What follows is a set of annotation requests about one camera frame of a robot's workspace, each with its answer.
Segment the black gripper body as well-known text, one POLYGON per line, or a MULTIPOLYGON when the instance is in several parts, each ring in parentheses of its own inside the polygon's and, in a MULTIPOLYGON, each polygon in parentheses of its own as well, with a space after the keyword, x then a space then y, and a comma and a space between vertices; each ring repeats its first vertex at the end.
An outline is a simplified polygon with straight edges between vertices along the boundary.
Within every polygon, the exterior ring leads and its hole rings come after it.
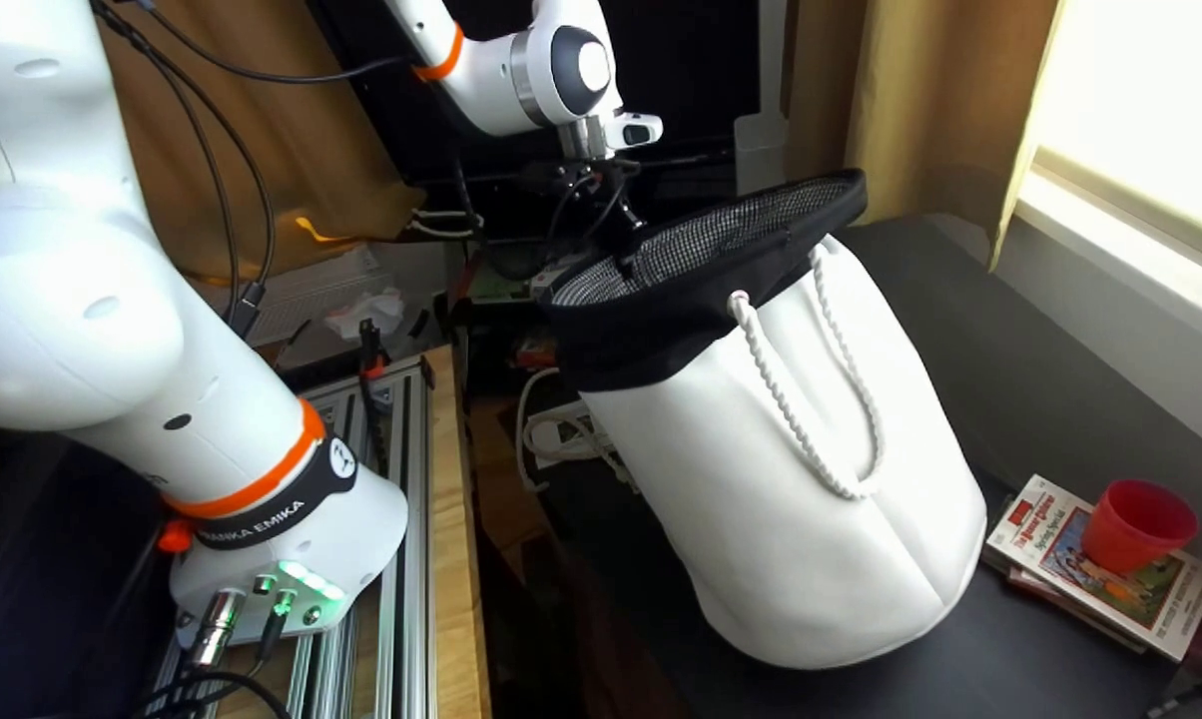
POLYGON ((542 232, 546 262, 570 255, 625 255, 642 228, 642 214, 632 206, 637 180, 637 161, 566 165, 542 232))

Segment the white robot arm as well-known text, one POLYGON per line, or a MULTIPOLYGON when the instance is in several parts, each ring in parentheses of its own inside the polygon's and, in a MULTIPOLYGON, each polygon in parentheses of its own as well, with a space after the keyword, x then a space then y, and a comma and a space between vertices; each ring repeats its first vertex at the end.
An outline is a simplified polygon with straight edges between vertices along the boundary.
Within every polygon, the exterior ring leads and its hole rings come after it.
POLYGON ((164 255, 88 0, 0 0, 0 427, 159 492, 188 619, 329 632, 408 534, 403 492, 164 255))

